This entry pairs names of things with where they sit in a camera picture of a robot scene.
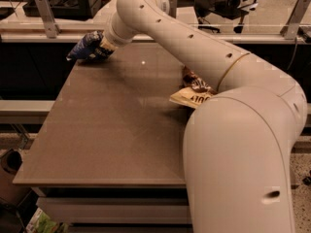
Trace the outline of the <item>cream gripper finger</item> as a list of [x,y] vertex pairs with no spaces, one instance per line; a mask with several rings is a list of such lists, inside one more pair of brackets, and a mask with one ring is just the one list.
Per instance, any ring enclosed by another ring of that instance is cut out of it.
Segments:
[[117,49],[117,47],[110,43],[106,38],[101,40],[99,47],[105,56],[110,56]]

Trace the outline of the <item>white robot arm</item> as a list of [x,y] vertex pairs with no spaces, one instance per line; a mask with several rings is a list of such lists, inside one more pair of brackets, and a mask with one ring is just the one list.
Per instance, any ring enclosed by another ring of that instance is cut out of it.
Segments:
[[216,89],[183,143],[194,233],[295,233],[290,154],[307,119],[299,83],[253,53],[168,14],[168,0],[117,0],[104,35],[153,38]]

